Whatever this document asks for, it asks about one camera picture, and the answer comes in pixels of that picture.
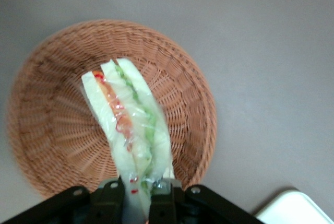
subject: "wrapped sandwich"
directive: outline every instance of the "wrapped sandwich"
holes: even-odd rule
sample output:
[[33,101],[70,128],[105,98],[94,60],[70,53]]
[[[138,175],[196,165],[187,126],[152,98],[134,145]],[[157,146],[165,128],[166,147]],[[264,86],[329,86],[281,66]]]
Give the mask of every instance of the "wrapped sandwich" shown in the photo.
[[148,219],[151,195],[163,176],[173,177],[164,114],[135,65],[110,60],[81,79],[84,94],[110,145],[125,185],[123,223]]

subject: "woven basket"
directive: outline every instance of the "woven basket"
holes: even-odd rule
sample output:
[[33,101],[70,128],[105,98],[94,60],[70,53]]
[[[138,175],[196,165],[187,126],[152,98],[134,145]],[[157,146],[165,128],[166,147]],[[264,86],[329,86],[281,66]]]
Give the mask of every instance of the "woven basket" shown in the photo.
[[76,184],[93,191],[117,175],[109,145],[81,93],[82,74],[127,56],[161,104],[169,126],[175,177],[199,183],[216,142],[214,101],[195,62],[147,27],[96,20],[42,42],[19,72],[9,99],[7,132],[14,155],[44,197]]

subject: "sandwich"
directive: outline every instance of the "sandwich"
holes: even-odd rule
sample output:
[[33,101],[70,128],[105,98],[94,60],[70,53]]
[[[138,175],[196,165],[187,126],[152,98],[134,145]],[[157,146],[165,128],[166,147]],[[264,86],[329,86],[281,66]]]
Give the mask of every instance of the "sandwich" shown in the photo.
[[149,86],[126,58],[82,75],[84,95],[125,185],[124,223],[148,220],[151,195],[174,177],[169,130]]

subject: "gray table surface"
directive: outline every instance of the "gray table surface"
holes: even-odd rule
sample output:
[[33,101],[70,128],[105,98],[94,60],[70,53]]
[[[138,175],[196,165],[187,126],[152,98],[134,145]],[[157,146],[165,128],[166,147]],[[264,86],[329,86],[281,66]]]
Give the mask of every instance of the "gray table surface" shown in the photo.
[[202,184],[250,213],[295,187],[334,219],[334,0],[0,0],[0,221],[42,200],[4,131],[15,73],[50,34],[99,18],[160,31],[203,71],[218,138]]

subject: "black holder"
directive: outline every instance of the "black holder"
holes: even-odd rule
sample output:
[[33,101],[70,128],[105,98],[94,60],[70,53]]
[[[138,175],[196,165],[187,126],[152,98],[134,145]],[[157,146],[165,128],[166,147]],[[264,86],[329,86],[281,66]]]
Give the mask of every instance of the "black holder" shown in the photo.
[[[120,224],[125,189],[121,178],[93,193],[74,186],[9,219],[3,224]],[[186,191],[171,185],[169,194],[151,198],[149,224],[261,224],[262,222],[203,185]]]

